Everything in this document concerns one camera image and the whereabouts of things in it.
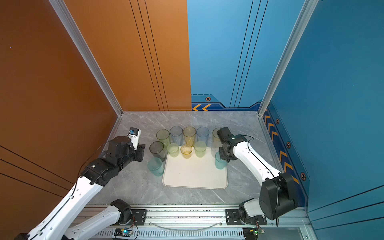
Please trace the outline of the tall blue glass back row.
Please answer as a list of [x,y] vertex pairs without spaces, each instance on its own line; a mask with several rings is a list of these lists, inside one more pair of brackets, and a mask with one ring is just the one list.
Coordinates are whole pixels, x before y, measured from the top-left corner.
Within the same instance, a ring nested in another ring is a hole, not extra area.
[[210,135],[210,130],[208,128],[199,127],[197,129],[197,141],[198,142],[204,142],[207,145],[209,135]]

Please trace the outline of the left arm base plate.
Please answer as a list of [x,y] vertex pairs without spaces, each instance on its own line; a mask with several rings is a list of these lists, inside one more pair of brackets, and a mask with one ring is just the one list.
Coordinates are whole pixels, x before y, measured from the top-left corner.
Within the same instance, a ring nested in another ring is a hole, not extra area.
[[112,226],[144,226],[147,217],[146,209],[133,209],[130,213],[123,213],[118,222],[112,224]]

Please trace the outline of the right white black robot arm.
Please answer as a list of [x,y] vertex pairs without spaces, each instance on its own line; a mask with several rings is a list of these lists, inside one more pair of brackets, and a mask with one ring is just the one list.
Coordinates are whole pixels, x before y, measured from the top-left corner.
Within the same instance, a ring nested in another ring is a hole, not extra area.
[[281,173],[265,161],[251,146],[245,135],[233,135],[229,128],[218,130],[222,146],[219,148],[220,159],[226,162],[240,160],[254,175],[261,185],[257,199],[250,199],[240,204],[240,219],[251,224],[258,216],[269,220],[278,218],[299,206],[296,190],[297,183],[289,173]]

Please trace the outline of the clear short glass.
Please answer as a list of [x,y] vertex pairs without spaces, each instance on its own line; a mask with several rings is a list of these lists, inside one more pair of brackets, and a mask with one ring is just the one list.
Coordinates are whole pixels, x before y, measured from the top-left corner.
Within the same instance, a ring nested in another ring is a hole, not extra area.
[[216,157],[216,154],[217,154],[217,152],[220,151],[220,147],[221,146],[222,146],[221,142],[213,142],[212,143],[212,145],[211,145],[211,154],[212,154],[213,158]]

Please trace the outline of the teal glass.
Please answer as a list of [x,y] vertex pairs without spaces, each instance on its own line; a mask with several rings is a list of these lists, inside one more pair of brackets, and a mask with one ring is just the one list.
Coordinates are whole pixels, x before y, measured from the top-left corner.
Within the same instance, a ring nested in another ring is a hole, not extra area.
[[149,160],[147,167],[157,177],[164,174],[164,165],[160,158],[152,158]]
[[227,161],[220,158],[220,152],[217,152],[215,155],[215,166],[217,169],[222,170],[227,166]]

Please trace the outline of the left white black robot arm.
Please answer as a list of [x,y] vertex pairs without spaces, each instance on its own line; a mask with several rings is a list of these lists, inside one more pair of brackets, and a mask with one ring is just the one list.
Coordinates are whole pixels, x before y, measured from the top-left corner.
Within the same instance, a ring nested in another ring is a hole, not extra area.
[[88,240],[106,227],[126,225],[133,218],[131,206],[115,200],[100,213],[72,227],[88,202],[131,162],[142,162],[145,145],[139,144],[141,131],[134,129],[128,136],[118,136],[108,142],[108,148],[89,163],[75,185],[47,217],[17,240]]

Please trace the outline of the dark smoky grey glass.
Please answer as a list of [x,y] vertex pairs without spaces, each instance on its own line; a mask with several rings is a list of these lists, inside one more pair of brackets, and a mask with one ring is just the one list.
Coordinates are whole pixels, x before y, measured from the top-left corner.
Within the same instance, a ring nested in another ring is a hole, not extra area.
[[155,141],[150,145],[150,152],[155,158],[161,159],[162,162],[166,160],[165,146],[160,141]]

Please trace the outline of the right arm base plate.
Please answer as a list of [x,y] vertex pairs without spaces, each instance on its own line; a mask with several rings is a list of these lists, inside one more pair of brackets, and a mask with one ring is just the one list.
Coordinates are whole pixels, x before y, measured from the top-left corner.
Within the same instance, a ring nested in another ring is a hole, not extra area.
[[267,219],[265,216],[246,217],[245,213],[240,209],[225,210],[226,223],[228,226],[249,225],[249,226],[265,226]]

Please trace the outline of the short yellow glass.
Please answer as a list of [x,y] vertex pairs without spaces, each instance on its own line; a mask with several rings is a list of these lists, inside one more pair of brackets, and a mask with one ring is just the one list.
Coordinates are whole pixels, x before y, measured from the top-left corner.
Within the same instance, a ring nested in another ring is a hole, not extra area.
[[185,144],[181,146],[180,151],[185,159],[189,159],[192,156],[193,147],[189,144]]

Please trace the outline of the short pale green glass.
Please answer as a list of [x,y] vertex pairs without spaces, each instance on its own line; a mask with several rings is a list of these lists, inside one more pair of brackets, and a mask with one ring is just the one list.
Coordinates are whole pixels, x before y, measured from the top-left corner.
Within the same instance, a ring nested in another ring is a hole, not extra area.
[[171,157],[175,158],[179,155],[179,145],[171,143],[168,145],[167,151]]

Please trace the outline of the tall green glass back row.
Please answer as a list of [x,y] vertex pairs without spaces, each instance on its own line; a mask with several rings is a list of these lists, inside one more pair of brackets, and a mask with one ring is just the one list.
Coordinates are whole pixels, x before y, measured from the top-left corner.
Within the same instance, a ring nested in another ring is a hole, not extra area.
[[165,148],[171,143],[170,132],[167,129],[161,129],[156,133],[157,139],[162,142]]

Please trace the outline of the tall amber glass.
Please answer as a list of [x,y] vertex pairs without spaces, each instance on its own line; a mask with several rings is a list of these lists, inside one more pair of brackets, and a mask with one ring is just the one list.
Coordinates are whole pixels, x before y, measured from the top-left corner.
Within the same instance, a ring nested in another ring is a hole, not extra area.
[[212,135],[213,135],[213,143],[214,142],[221,142],[220,141],[220,138],[219,138],[219,136],[218,136],[218,131],[220,130],[220,128],[215,128],[214,130],[213,130],[213,132],[212,132]]

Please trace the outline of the short light green glass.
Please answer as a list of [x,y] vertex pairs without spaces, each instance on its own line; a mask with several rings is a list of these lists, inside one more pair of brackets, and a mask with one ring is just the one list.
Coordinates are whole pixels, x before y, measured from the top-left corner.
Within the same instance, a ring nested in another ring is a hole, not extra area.
[[194,149],[196,156],[202,158],[206,154],[207,144],[204,141],[198,141],[195,143]]

